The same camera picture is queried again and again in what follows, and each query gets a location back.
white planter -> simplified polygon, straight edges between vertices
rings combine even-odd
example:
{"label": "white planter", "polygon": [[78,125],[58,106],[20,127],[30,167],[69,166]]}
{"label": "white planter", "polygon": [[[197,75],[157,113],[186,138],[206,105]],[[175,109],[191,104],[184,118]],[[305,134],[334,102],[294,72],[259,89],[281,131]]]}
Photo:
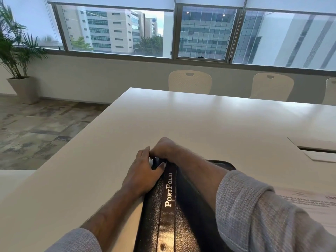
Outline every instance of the white planter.
{"label": "white planter", "polygon": [[35,104],[39,101],[37,83],[34,77],[24,79],[7,79],[22,103]]}

grey sleeve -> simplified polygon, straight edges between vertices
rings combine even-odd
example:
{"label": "grey sleeve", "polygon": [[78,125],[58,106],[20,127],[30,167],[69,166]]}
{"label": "grey sleeve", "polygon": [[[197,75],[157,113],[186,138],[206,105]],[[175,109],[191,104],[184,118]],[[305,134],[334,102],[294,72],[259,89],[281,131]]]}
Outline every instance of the grey sleeve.
{"label": "grey sleeve", "polygon": [[84,228],[74,229],[45,252],[102,252],[97,238]]}
{"label": "grey sleeve", "polygon": [[239,171],[229,171],[216,195],[222,239],[235,252],[336,251],[336,237],[274,189]]}

glass pane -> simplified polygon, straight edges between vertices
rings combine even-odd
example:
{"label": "glass pane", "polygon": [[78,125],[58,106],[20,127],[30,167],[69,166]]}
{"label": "glass pane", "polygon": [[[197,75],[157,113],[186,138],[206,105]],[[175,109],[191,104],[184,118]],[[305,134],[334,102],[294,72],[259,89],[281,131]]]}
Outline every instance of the glass pane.
{"label": "glass pane", "polygon": [[184,6],[178,56],[224,60],[236,11]]}
{"label": "glass pane", "polygon": [[246,12],[233,63],[336,71],[336,16]]}
{"label": "glass pane", "polygon": [[53,9],[46,0],[3,0],[14,19],[27,27],[26,33],[38,37],[40,46],[64,50]]}
{"label": "glass pane", "polygon": [[69,5],[58,11],[71,51],[171,57],[173,12]]}

paper document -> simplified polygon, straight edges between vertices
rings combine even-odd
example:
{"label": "paper document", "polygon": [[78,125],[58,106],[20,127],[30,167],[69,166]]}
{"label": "paper document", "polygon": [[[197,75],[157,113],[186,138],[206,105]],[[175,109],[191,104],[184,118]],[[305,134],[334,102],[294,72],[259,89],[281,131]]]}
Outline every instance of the paper document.
{"label": "paper document", "polygon": [[275,193],[303,208],[313,220],[336,236],[336,195],[276,187]]}

potted plant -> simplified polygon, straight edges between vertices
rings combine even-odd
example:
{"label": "potted plant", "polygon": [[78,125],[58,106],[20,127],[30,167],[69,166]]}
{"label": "potted plant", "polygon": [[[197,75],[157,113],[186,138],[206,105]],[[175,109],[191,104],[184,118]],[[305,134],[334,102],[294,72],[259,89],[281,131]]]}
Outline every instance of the potted plant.
{"label": "potted plant", "polygon": [[24,32],[27,28],[14,20],[11,8],[0,0],[0,64],[12,75],[7,79],[25,104],[38,101],[37,82],[28,76],[28,64],[33,59],[47,58],[46,49],[38,38]]}

